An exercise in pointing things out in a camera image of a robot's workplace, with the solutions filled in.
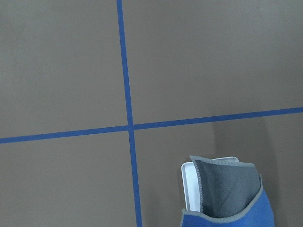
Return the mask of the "blue and grey towel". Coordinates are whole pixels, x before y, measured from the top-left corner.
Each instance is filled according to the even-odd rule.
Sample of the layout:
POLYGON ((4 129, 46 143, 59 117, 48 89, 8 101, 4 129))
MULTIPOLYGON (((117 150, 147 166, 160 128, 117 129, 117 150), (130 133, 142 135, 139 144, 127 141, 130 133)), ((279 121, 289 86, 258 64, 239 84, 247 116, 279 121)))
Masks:
POLYGON ((253 163, 190 156, 181 166, 182 227, 273 227, 274 214, 253 163))

